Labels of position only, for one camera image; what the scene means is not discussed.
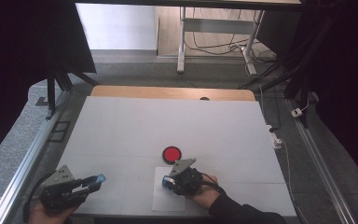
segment wall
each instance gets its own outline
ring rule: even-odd
[[[154,7],[76,4],[90,49],[157,49]]]

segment wooden board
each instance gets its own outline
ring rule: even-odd
[[[91,96],[185,99],[199,100],[208,97],[212,101],[255,101],[255,96],[247,90],[218,90],[166,87],[133,87],[133,86],[96,86]]]

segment table leg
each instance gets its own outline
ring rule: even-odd
[[[257,74],[257,72],[255,71],[255,66],[252,62],[250,53],[252,50],[252,45],[255,41],[255,35],[257,34],[258,26],[260,25],[261,18],[263,17],[263,13],[264,13],[263,10],[259,11],[258,15],[256,16],[253,30],[249,36],[249,42],[246,45],[246,48],[242,49],[243,57],[246,61],[246,66],[248,67],[249,75],[251,75],[251,76],[255,76]]]
[[[182,74],[185,72],[185,20],[186,20],[186,8],[180,7],[180,45],[178,52],[178,67],[177,73]]]

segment red disc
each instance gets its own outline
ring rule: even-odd
[[[162,159],[168,164],[175,164],[182,158],[182,152],[177,147],[166,147],[162,152]]]

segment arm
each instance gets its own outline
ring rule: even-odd
[[[204,176],[204,180],[217,183],[216,176],[211,175],[210,178]],[[209,210],[211,216],[217,217],[225,223],[286,223],[279,214],[261,212],[249,204],[240,205],[230,199],[226,194],[220,194],[209,186],[201,186],[196,195],[191,197],[187,196],[187,198],[194,201],[200,207]]]

